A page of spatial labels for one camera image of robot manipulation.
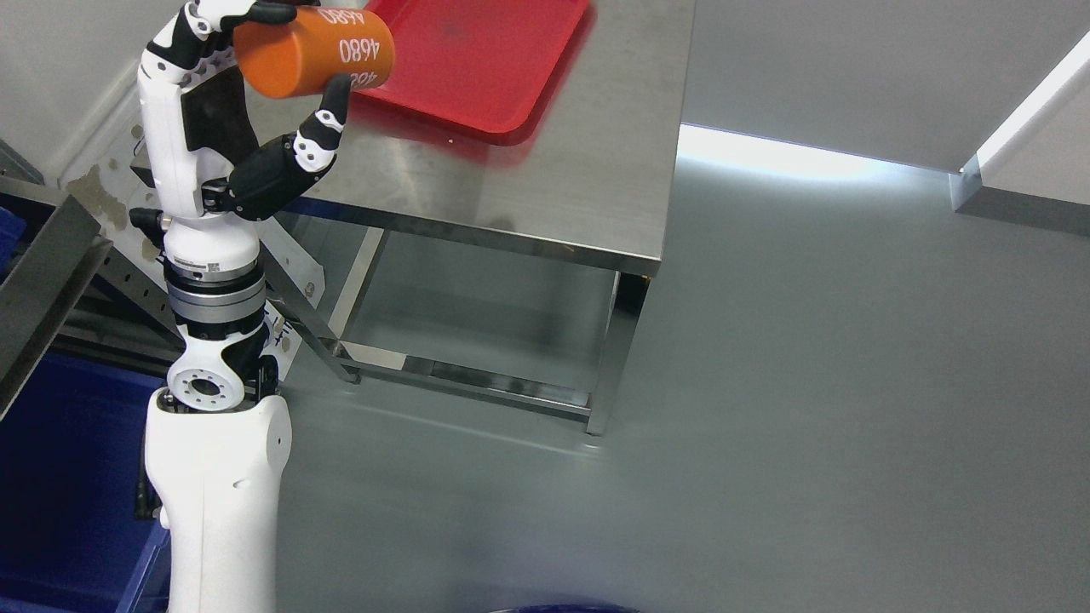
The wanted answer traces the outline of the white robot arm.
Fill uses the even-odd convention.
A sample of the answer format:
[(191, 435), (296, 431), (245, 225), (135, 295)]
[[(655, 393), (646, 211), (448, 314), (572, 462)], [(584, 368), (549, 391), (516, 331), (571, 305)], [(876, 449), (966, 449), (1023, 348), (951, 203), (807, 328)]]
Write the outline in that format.
[(170, 538), (170, 612), (276, 609), (278, 497), (292, 430), (265, 354), (261, 264), (184, 272), (168, 264), (186, 342), (153, 393), (145, 467)]

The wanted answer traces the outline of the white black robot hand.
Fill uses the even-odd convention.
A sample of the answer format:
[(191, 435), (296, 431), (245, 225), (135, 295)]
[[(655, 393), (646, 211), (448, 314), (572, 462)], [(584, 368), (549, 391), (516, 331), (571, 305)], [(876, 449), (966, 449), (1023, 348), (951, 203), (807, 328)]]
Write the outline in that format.
[[(268, 220), (330, 171), (349, 110), (349, 79), (336, 75), (324, 87), (319, 106), (287, 135), (261, 145), (250, 124), (243, 79), (234, 55), (233, 32), (254, 22), (283, 25), (296, 19), (296, 1), (186, 1), (141, 52), (141, 124), (161, 209), (184, 220), (202, 220), (199, 239), (213, 244), (196, 255), (206, 267), (215, 249), (257, 247), (256, 259), (232, 264), (207, 283), (241, 277), (254, 268), (261, 241), (222, 236), (222, 215), (253, 223)], [(152, 238), (172, 276), (205, 283), (186, 274), (181, 230)]]

